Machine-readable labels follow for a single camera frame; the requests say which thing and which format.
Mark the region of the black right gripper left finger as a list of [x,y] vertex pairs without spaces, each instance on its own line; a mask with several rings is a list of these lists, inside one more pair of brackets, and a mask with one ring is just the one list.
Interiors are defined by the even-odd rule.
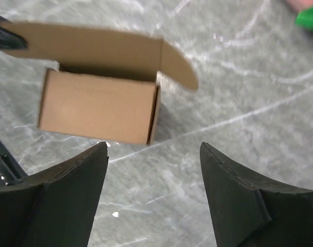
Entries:
[[0,246],[87,246],[107,167],[100,142],[0,186]]

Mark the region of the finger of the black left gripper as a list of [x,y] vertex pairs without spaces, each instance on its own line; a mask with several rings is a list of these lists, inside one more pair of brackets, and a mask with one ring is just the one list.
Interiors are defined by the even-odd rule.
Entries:
[[[0,16],[0,22],[8,22],[8,20]],[[27,48],[28,44],[23,37],[0,26],[0,50],[21,50]]]

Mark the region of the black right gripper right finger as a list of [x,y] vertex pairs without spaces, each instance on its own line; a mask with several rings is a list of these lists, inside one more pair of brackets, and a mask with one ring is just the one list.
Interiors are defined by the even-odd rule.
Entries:
[[313,190],[266,177],[205,142],[200,164],[218,246],[313,246]]

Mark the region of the brown cardboard paper box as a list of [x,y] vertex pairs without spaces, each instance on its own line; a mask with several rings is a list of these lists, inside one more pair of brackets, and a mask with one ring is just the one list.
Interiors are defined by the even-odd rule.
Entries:
[[162,72],[189,90],[198,78],[191,64],[162,38],[105,28],[1,22],[26,42],[3,52],[52,60],[44,79],[41,130],[147,145],[158,122]]

